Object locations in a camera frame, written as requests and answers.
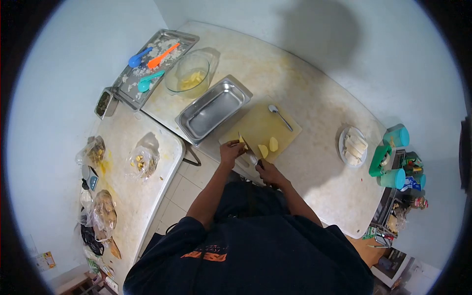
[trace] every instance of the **yellow cutting board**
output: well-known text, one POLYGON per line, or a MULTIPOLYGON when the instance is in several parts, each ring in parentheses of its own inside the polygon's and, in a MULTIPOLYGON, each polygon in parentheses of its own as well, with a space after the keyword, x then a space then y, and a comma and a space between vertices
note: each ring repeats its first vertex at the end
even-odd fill
MULTIPOLYGON (((278 141, 278 150, 275 152, 269 150, 269 154, 266 157, 269 163, 273 163, 295 137, 300 134, 302 128, 279 104, 275 103, 269 96, 266 96, 260 99, 244 117, 226 132, 218 140, 219 143, 223 144, 230 140, 239 139, 238 131, 254 151, 258 159, 262 158, 262 154, 257 146, 263 144, 269 148, 269 139, 275 137, 278 141), (269 111, 270 104, 277 106, 279 113, 293 128, 293 132, 288 129, 287 125, 278 114, 269 111)), ((251 163, 247 155, 242 155, 241 157, 247 163, 251 163)))

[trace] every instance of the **teal lid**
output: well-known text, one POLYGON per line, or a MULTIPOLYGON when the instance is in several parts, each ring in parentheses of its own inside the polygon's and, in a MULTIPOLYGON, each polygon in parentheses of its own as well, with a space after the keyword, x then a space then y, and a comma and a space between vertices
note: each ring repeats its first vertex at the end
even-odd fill
POLYGON ((405 170, 403 170, 403 168, 398 169, 395 173, 395 187, 397 189, 403 188, 403 186, 405 185, 405 178, 405 170))
POLYGON ((424 189, 424 186, 426 185, 426 175, 421 175, 421 178, 420 178, 420 185, 421 185, 421 189, 424 189))
POLYGON ((402 142, 403 146, 410 145, 410 134, 405 127, 400 129, 400 141, 402 142))

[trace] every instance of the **glass bowl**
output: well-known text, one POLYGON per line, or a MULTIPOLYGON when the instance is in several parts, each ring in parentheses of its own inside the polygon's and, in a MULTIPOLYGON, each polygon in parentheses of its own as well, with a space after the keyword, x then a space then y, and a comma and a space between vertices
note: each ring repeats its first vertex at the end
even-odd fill
POLYGON ((198 54, 187 54, 179 58, 164 75, 164 83, 171 95, 178 94, 194 99, 207 91, 210 86, 209 61, 198 54))

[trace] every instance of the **white countertop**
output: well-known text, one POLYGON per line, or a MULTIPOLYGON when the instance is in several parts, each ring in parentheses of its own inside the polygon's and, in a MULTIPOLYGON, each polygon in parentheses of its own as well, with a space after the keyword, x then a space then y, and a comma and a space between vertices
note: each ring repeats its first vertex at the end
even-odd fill
POLYGON ((92 196, 106 189, 110 192, 117 212, 113 239, 121 252, 121 260, 105 249, 103 261, 113 268, 114 280, 122 286, 136 262, 139 250, 154 219, 157 208, 184 156, 183 141, 166 128, 143 114, 133 113, 128 106, 118 103, 111 117, 105 117, 96 135, 105 142, 105 156, 95 170, 99 176, 92 196), (148 133, 159 142, 160 159, 154 173, 143 182, 125 176, 125 165, 130 151, 148 133))
MULTIPOLYGON (((384 190, 368 170, 385 127, 343 87, 287 51, 236 31, 199 22, 188 22, 179 31, 200 37, 192 50, 212 47, 221 53, 211 85, 231 74, 254 94, 250 103, 197 148, 219 161, 218 139, 268 94, 303 129, 275 165, 321 221, 336 224, 345 234, 360 238, 384 190), (359 169, 346 167, 338 154, 337 137, 347 124, 360 129, 369 144, 366 163, 359 169)), ((190 102, 167 94, 161 83, 143 110, 188 141, 175 118, 190 102)))

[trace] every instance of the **knife blade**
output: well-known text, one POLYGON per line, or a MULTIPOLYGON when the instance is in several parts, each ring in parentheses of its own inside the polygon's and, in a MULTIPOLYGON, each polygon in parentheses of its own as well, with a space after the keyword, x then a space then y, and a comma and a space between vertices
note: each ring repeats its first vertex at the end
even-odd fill
POLYGON ((244 143, 246 144, 247 146, 247 151, 246 151, 246 155, 249 157, 249 160, 251 160, 251 163, 256 166, 257 165, 257 162, 259 161, 259 159, 256 157, 256 154, 253 152, 253 150, 251 149, 251 147, 247 144, 247 141, 244 139, 244 137, 239 133, 238 131, 238 136, 240 138, 243 139, 244 143))

